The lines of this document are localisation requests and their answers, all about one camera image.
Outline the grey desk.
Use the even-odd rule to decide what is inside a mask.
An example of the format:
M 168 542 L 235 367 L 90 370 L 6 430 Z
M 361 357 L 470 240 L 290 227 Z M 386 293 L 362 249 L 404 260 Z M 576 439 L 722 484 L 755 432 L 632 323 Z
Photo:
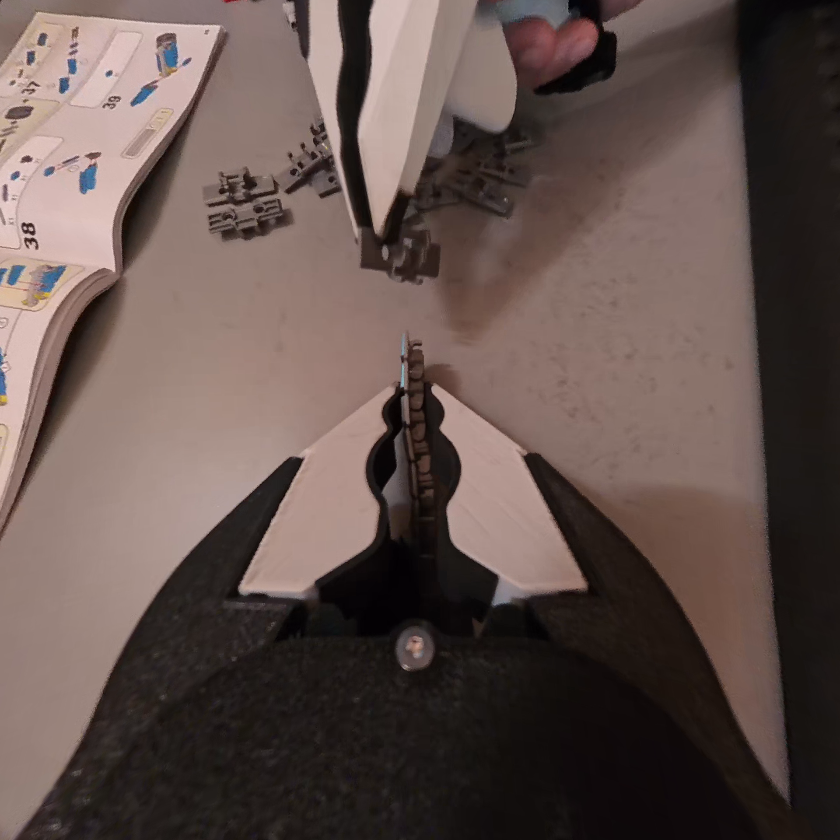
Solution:
M 2 838 L 174 568 L 394 382 L 405 331 L 656 567 L 787 795 L 732 4 L 643 2 L 613 23 L 613 79 L 523 100 L 546 136 L 514 214 L 431 214 L 442 269 L 419 287 L 359 270 L 340 195 L 293 194 L 264 237 L 207 231 L 203 186 L 275 171 L 318 113 L 280 2 L 2 2 L 2 56 L 35 10 L 227 38 L 127 213 L 120 282 L 62 354 L 3 533 Z

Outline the single grey track link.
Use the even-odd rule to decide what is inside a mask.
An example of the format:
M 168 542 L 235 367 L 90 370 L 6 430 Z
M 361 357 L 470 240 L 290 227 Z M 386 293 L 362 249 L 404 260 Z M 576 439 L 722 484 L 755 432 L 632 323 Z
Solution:
M 441 248 L 425 227 L 404 227 L 395 240 L 386 243 L 372 228 L 359 230 L 360 268 L 387 275 L 396 282 L 421 284 L 437 278 Z

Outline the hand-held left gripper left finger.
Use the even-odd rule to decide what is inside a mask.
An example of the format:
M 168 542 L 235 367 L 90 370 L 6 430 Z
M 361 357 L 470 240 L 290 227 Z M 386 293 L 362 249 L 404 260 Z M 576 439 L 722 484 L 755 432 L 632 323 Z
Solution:
M 384 490 L 400 415 L 397 385 L 388 385 L 303 450 L 239 595 L 311 599 L 322 578 L 375 545 L 390 525 Z

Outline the instruction booklet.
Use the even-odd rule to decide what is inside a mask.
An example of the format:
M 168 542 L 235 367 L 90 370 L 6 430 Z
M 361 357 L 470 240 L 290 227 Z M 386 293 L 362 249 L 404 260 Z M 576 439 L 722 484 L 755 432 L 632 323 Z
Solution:
M 213 24 L 37 12 L 2 64 L 2 528 L 70 332 L 121 276 L 126 211 L 225 35 Z

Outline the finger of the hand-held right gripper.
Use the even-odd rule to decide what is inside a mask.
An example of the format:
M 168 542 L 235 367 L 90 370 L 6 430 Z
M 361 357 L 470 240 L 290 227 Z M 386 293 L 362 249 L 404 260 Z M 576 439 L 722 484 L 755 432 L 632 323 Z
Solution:
M 376 236 L 391 237 L 414 193 L 476 1 L 373 1 L 370 76 L 357 130 Z
M 335 169 L 350 215 L 353 237 L 368 227 L 368 194 L 358 128 L 368 85 L 368 3 L 305 3 L 306 59 Z

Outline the pile of grey track links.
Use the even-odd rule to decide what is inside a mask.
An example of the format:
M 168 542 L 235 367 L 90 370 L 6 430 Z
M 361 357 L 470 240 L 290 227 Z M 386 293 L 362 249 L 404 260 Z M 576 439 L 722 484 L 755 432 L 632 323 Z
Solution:
M 526 187 L 531 171 L 524 154 L 538 147 L 542 136 L 530 126 L 514 124 L 490 134 L 455 121 L 454 143 L 441 157 L 428 157 L 403 222 L 420 227 L 433 211 L 467 204 L 499 217 L 509 217 L 514 202 L 507 189 Z M 282 198 L 309 186 L 321 198 L 342 192 L 332 146 L 321 118 L 309 126 L 299 152 L 288 154 L 278 175 L 257 175 L 249 168 L 221 172 L 203 188 L 208 230 L 221 238 L 261 235 L 291 217 Z

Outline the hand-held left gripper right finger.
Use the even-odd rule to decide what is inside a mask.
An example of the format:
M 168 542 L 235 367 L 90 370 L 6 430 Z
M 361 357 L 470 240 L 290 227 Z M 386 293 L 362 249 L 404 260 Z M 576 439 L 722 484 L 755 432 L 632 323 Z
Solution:
M 497 582 L 491 604 L 589 590 L 581 567 L 526 463 L 526 451 L 439 385 L 440 431 L 459 478 L 447 504 L 455 548 Z

